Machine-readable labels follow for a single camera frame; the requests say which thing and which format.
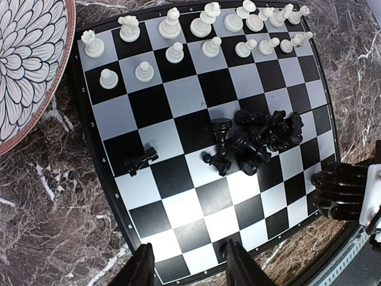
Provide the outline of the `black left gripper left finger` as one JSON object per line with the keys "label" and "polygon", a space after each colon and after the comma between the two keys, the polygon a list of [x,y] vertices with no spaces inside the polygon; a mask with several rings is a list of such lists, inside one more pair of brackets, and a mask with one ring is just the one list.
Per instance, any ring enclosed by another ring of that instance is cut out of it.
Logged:
{"label": "black left gripper left finger", "polygon": [[154,263],[152,244],[141,244],[135,254],[108,285],[154,285]]}

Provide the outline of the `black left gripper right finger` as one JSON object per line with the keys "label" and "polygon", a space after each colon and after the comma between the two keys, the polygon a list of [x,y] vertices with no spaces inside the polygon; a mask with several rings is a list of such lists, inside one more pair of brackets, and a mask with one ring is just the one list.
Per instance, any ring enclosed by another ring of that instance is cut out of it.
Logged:
{"label": "black left gripper right finger", "polygon": [[238,241],[227,240],[224,258],[227,285],[276,286]]}

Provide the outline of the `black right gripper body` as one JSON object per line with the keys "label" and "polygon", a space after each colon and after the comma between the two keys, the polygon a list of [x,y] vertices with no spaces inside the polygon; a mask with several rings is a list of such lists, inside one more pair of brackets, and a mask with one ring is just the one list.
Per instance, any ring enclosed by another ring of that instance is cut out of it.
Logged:
{"label": "black right gripper body", "polygon": [[312,175],[311,183],[323,216],[357,221],[368,235],[380,235],[380,163],[331,162]]}

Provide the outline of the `black piece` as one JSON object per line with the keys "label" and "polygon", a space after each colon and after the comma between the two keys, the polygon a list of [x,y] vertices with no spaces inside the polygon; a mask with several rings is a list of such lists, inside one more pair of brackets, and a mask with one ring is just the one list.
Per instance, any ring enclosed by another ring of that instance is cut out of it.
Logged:
{"label": "black piece", "polygon": [[218,253],[220,255],[220,257],[222,258],[222,261],[226,261],[226,257],[227,257],[227,242],[224,242],[219,250],[218,250]]}

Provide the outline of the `black white chess board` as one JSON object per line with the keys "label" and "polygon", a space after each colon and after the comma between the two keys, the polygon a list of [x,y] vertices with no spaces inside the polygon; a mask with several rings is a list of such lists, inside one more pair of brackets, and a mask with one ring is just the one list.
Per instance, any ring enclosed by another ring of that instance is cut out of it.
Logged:
{"label": "black white chess board", "polygon": [[[190,30],[202,2],[177,4],[182,27],[177,41],[185,53],[177,64],[165,58],[173,40],[158,31],[167,7],[137,12],[140,37],[131,43],[120,38],[116,18],[92,23],[90,29],[105,45],[98,58],[86,55],[82,30],[74,37],[70,62],[86,143],[129,247],[152,244],[156,285],[184,285],[222,271],[218,250],[228,239],[254,254],[309,224],[318,215],[310,177],[338,157],[313,42],[289,54],[280,48],[270,55],[253,49],[246,58],[235,53],[238,42],[291,39],[306,32],[306,19],[281,27],[267,21],[259,32],[246,27],[231,32],[224,19],[241,4],[220,4],[210,34],[222,40],[214,58],[202,53],[204,39]],[[142,61],[154,68],[149,82],[135,76]],[[115,88],[100,85],[103,69],[118,74]],[[216,152],[210,121],[232,118],[238,110],[298,112],[303,140],[273,152],[253,176],[240,170],[229,150],[231,168],[220,176],[202,160],[202,153]],[[159,158],[130,176],[124,158],[141,156],[150,147]]]}

